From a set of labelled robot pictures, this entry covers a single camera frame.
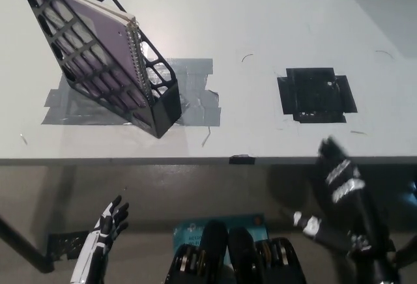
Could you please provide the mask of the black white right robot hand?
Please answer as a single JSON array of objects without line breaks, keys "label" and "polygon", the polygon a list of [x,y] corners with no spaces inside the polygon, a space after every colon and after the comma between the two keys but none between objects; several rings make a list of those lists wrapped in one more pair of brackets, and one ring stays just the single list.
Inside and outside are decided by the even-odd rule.
[{"label": "black white right robot hand", "polygon": [[381,217],[358,165],[333,137],[321,141],[311,177],[325,219],[293,213],[293,225],[313,241],[344,255],[385,252]]}]

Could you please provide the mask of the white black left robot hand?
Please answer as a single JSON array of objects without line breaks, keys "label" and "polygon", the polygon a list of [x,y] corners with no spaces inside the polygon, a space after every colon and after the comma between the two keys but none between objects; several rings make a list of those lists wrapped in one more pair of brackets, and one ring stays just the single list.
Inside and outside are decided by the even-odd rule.
[{"label": "white black left robot hand", "polygon": [[128,227],[128,203],[118,195],[105,208],[94,228],[87,235],[74,267],[71,283],[103,283],[109,253],[118,236]]}]

